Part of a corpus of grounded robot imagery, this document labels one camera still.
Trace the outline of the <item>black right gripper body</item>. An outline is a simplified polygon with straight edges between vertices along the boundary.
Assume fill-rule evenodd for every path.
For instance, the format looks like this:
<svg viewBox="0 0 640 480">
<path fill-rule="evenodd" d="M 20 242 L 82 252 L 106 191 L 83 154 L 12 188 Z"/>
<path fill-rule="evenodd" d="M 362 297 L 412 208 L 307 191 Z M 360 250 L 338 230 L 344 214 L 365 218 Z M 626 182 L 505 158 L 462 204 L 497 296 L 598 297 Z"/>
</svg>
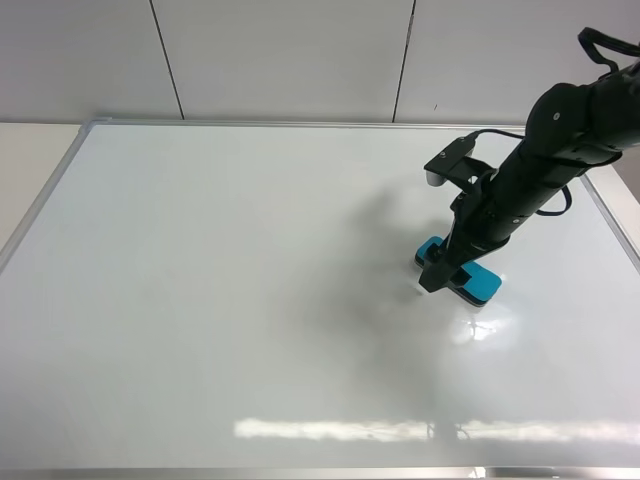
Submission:
<svg viewBox="0 0 640 480">
<path fill-rule="evenodd" d="M 548 164 L 457 164 L 439 176 L 462 190 L 439 261 L 464 265 L 491 253 L 550 199 Z"/>
</svg>

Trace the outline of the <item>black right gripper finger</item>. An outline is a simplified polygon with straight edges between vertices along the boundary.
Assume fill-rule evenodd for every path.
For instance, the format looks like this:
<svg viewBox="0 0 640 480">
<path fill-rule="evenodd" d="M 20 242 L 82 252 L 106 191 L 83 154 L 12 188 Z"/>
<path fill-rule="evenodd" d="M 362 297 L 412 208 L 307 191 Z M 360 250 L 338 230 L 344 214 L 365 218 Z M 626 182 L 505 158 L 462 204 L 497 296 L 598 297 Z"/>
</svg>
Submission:
<svg viewBox="0 0 640 480">
<path fill-rule="evenodd" d="M 451 289 L 461 289 L 471 280 L 472 276 L 468 272 L 455 272 L 448 281 Z"/>
<path fill-rule="evenodd" d="M 456 274 L 458 268 L 444 260 L 424 261 L 422 273 L 419 277 L 419 285 L 429 293 L 445 288 L 450 279 Z"/>
</svg>

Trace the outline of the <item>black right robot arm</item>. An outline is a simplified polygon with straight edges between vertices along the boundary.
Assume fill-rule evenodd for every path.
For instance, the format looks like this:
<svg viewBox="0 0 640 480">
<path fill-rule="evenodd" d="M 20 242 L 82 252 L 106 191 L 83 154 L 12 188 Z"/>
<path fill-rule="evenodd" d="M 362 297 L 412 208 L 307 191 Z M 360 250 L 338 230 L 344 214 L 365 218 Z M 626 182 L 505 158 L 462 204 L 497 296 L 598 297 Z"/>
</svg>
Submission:
<svg viewBox="0 0 640 480">
<path fill-rule="evenodd" d="M 465 264 L 504 247 L 511 235 L 574 178 L 618 161 L 639 141 L 639 66 L 589 84 L 560 83 L 534 105 L 524 136 L 497 168 L 474 159 L 480 136 L 459 137 L 424 170 L 431 185 L 460 189 L 454 222 L 426 253 L 420 285 L 429 292 L 463 287 Z"/>
</svg>

